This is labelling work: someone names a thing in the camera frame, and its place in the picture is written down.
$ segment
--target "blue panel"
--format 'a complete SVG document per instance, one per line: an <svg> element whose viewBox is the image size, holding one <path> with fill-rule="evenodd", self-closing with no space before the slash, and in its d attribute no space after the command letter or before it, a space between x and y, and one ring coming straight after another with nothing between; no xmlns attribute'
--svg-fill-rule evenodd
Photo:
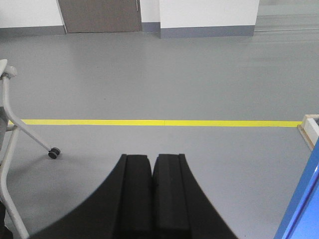
<svg viewBox="0 0 319 239"><path fill-rule="evenodd" d="M319 182L309 198L289 239L319 238Z"/></svg>
<svg viewBox="0 0 319 239"><path fill-rule="evenodd" d="M308 204L319 176L319 140L308 160L305 170L300 178L297 188L288 205L283 220L274 239L288 239L292 236L304 208Z"/></svg>

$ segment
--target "gray floor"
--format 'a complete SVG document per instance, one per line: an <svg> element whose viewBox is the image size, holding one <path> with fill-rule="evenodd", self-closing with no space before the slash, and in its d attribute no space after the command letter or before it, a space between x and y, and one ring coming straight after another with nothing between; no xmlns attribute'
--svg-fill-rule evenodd
<svg viewBox="0 0 319 239"><path fill-rule="evenodd" d="M0 56L23 119L301 120L318 110L318 39L69 34L0 39Z"/></svg>
<svg viewBox="0 0 319 239"><path fill-rule="evenodd" d="M20 76L23 119L302 120L318 113L319 33L159 39L99 33L0 39ZM23 133L9 188L31 233L76 207L122 153L185 153L240 239L274 236L310 151L296 128L34 126L59 160Z"/></svg>

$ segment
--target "gray door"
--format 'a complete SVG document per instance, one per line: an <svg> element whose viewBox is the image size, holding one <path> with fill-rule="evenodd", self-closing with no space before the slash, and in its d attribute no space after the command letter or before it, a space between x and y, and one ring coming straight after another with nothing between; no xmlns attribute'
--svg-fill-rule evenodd
<svg viewBox="0 0 319 239"><path fill-rule="evenodd" d="M140 31L139 0L59 0L67 32Z"/></svg>

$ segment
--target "yellow floor line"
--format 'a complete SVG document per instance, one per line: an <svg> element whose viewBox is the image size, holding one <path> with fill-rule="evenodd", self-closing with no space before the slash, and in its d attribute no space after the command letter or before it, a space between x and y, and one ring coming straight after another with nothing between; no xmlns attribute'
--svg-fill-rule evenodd
<svg viewBox="0 0 319 239"><path fill-rule="evenodd" d="M210 127L297 127L301 121L265 120L144 120L144 119L24 119L30 125L129 125Z"/></svg>

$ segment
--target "black foam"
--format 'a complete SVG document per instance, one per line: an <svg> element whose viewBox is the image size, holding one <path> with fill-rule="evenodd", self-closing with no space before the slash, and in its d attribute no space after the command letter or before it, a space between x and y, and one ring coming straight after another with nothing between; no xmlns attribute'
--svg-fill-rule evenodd
<svg viewBox="0 0 319 239"><path fill-rule="evenodd" d="M123 154L100 187L80 206L32 239L114 239L118 233L120 203L127 156Z"/></svg>
<svg viewBox="0 0 319 239"><path fill-rule="evenodd" d="M237 239L200 188L184 154L179 155L179 163L183 177L191 238Z"/></svg>
<svg viewBox="0 0 319 239"><path fill-rule="evenodd" d="M152 171L145 155L128 155L121 204L122 239L151 239Z"/></svg>
<svg viewBox="0 0 319 239"><path fill-rule="evenodd" d="M4 234L5 206L0 202L0 239Z"/></svg>
<svg viewBox="0 0 319 239"><path fill-rule="evenodd" d="M154 167L153 186L157 238L190 238L183 182L177 155L159 155Z"/></svg>

